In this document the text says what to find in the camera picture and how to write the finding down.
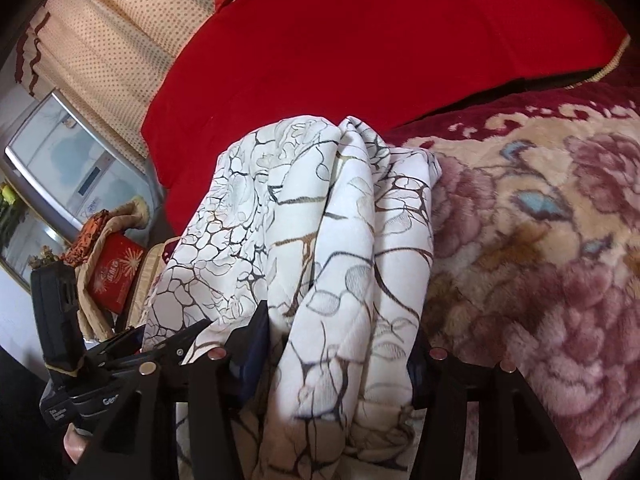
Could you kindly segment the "person's left hand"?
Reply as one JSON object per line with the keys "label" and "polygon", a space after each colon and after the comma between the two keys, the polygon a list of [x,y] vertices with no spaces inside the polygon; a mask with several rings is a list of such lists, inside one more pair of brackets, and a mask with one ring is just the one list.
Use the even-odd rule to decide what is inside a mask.
{"label": "person's left hand", "polygon": [[74,464],[78,464],[92,438],[89,431],[78,429],[72,422],[67,426],[63,444],[65,452]]}

